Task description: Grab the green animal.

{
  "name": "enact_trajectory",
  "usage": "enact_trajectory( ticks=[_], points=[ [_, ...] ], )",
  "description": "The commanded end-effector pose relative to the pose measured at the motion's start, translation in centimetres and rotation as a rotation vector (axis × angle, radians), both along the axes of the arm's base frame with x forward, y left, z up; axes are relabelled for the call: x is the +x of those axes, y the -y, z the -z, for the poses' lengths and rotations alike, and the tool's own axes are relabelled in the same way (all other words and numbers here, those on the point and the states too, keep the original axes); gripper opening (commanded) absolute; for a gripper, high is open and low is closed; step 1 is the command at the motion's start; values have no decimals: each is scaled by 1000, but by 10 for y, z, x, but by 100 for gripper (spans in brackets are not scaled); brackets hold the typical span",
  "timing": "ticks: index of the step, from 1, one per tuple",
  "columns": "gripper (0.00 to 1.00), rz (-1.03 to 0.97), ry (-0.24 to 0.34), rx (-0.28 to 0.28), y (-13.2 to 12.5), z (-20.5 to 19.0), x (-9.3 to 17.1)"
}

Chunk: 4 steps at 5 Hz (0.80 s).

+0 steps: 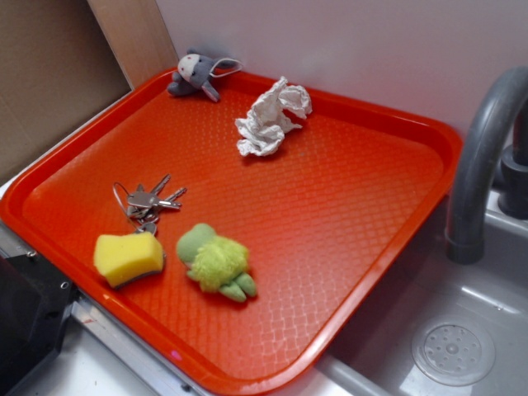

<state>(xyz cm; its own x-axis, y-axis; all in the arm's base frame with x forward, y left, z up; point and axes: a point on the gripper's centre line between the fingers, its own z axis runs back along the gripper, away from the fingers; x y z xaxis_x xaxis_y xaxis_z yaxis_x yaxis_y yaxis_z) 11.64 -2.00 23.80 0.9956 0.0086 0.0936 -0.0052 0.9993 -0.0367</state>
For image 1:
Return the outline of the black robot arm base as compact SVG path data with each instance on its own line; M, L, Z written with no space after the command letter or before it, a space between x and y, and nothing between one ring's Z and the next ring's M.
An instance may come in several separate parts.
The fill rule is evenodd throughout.
M1 259L1 394L15 393L61 352L76 287L32 252Z

